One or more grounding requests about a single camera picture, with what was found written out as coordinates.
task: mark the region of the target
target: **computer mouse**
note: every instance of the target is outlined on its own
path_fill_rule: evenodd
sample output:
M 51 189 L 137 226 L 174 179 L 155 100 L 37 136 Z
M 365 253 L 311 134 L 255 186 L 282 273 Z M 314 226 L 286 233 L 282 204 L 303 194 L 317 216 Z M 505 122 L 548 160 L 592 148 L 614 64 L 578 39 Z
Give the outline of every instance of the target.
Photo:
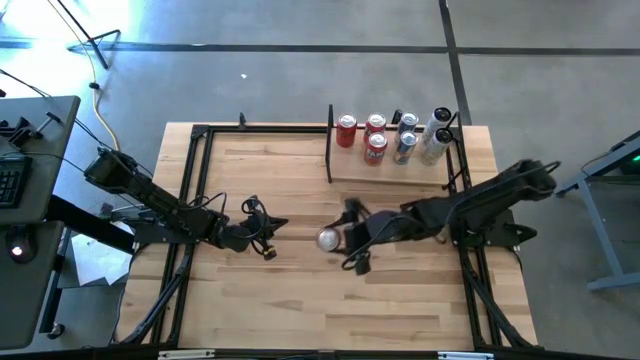
M 38 253 L 38 244 L 32 229 L 27 225 L 12 225 L 5 235 L 7 252 L 11 260 L 26 264 Z

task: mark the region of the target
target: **black desk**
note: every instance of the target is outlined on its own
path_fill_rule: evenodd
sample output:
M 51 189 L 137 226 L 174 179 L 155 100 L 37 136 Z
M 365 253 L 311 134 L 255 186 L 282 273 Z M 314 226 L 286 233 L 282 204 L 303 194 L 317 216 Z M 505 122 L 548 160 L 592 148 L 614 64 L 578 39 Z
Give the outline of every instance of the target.
M 42 139 L 29 140 L 22 147 L 22 152 L 25 153 L 37 152 L 55 156 L 27 154 L 33 159 L 33 163 L 20 205 L 16 209 L 0 209 L 0 226 L 31 224 L 43 219 L 60 220 L 79 233 L 132 254 L 133 237 L 130 234 L 107 222 L 99 221 L 95 216 L 52 195 L 62 164 L 60 158 L 67 149 L 79 105 L 80 98 L 77 96 L 0 99 L 0 120 L 7 120 L 11 126 L 22 116 L 37 127 L 47 119 L 45 114 L 48 111 L 62 121 L 62 124 L 51 122 L 42 131 Z M 0 156 L 15 151 L 7 139 L 0 138 Z
M 63 229 L 60 221 L 33 225 L 38 255 L 27 264 L 16 264 L 4 248 L 6 228 L 0 228 L 1 350 L 31 343 Z
M 22 116 L 34 127 L 38 127 L 47 120 L 45 114 L 50 111 L 62 120 L 62 124 L 51 122 L 42 130 L 43 138 L 27 141 L 22 151 L 62 157 L 67 149 L 79 106 L 80 98 L 77 96 L 0 99 L 0 120 L 7 120 L 9 125 L 14 126 Z M 16 150 L 9 145 L 7 139 L 0 138 L 0 156 L 13 151 Z M 20 207 L 0 209 L 0 225 L 38 222 L 47 212 L 62 160 L 54 156 L 32 156 L 32 158 L 31 176 L 22 195 Z
M 50 330 L 60 299 L 57 279 L 61 269 L 53 264 L 58 258 L 58 245 L 65 248 L 68 243 L 60 242 L 63 227 L 133 253 L 132 235 L 52 194 L 79 105 L 77 96 L 0 99 L 0 120 L 6 120 L 10 126 L 24 117 L 37 127 L 47 119 L 47 112 L 62 121 L 51 122 L 42 131 L 42 139 L 29 140 L 22 147 L 22 152 L 33 159 L 22 199 L 18 208 L 0 209 L 0 349 L 20 348 L 31 342 L 49 283 L 55 290 L 49 292 L 45 301 L 42 319 L 45 325 L 40 332 Z M 6 138 L 0 138 L 0 156 L 15 151 Z M 54 156 L 29 155 L 30 152 Z M 4 233 L 14 224 L 29 224 L 37 234 L 38 254 L 25 265 L 15 264 L 5 250 Z

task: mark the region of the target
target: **keyboard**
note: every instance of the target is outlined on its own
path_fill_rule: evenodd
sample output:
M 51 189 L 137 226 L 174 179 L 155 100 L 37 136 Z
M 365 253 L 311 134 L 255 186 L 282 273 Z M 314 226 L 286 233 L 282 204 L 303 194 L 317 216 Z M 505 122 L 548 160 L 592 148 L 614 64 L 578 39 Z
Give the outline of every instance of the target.
M 18 207 L 30 170 L 30 157 L 0 157 L 0 209 Z

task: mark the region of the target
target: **power cord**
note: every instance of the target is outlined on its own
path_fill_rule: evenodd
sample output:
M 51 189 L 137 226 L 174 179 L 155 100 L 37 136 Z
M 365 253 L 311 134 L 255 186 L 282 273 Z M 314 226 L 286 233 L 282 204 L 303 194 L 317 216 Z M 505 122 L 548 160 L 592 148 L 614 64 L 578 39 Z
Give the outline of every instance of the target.
M 33 90 L 33 91 L 37 92 L 37 93 L 38 93 L 38 94 L 40 94 L 40 96 L 42 96 L 42 97 L 51 97 L 51 95 L 49 95 L 48 93 L 46 93 L 46 92 L 44 92 L 44 91 L 42 91 L 42 90 L 38 89 L 37 87 L 35 87 L 35 86 L 33 86 L 33 85 L 29 85 L 29 84 L 27 84 L 26 82 L 24 82 L 24 81 L 22 81 L 22 80 L 18 79 L 17 77 L 15 77 L 15 76 L 13 76 L 13 75 L 9 74 L 8 72 L 6 72 L 6 71 L 4 71 L 4 70 L 2 70 L 2 69 L 0 69 L 0 74 L 2 74 L 2 75 L 5 75 L 5 76 L 7 76 L 7 77 L 12 78 L 13 80 L 15 80 L 15 81 L 19 82 L 20 84 L 22 84 L 22 85 L 24 85 L 24 86 L 28 87 L 29 89 L 31 89 L 31 90 Z
M 91 74 L 93 75 L 93 82 L 89 83 L 89 87 L 92 89 L 91 94 L 93 97 L 93 112 L 96 114 L 96 117 L 98 117 L 98 120 L 100 120 L 100 123 L 102 123 L 102 126 L 104 126 L 104 128 L 107 130 L 109 135 L 111 135 L 111 139 L 113 140 L 113 148 L 116 151 L 120 151 L 120 144 L 118 143 L 118 138 L 116 137 L 113 130 L 111 130 L 111 127 L 109 127 L 109 124 L 107 124 L 106 120 L 104 120 L 104 118 L 100 114 L 100 111 L 98 110 L 97 92 L 98 90 L 100 90 L 100 85 L 98 85 L 98 79 L 96 77 L 96 68 L 93 65 L 93 60 L 91 59 L 91 55 L 89 55 L 89 51 L 87 51 L 87 48 L 85 47 L 83 41 L 80 40 L 80 37 L 78 36 L 78 34 L 76 34 L 75 30 L 73 30 L 73 27 L 71 27 L 71 25 L 67 22 L 64 16 L 62 16 L 60 11 L 58 11 L 58 9 L 53 5 L 51 0 L 47 0 L 47 2 L 49 3 L 49 5 L 51 5 L 51 8 L 53 8 L 53 10 L 60 17 L 60 19 L 62 19 L 62 21 L 67 25 L 69 30 L 73 33 L 73 36 L 75 36 L 75 38 L 78 40 L 78 43 L 80 43 L 82 50 L 84 50 L 85 55 L 87 55 L 87 59 L 89 59 L 89 64 L 91 65 Z

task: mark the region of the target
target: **white can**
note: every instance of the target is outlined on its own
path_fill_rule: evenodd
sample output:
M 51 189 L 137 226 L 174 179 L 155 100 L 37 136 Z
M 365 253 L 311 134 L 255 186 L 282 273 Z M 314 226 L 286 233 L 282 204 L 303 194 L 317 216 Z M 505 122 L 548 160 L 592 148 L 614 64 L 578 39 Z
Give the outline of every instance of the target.
M 425 146 L 429 144 L 429 141 L 431 141 L 433 135 L 436 134 L 436 131 L 447 126 L 449 120 L 451 120 L 451 111 L 449 111 L 449 109 L 445 107 L 435 109 L 431 114 L 429 121 L 427 121 L 427 125 L 424 127 L 422 143 Z
M 449 129 L 438 129 L 434 137 L 425 145 L 420 159 L 427 166 L 435 165 L 442 155 L 447 151 L 449 144 L 453 141 L 453 134 Z

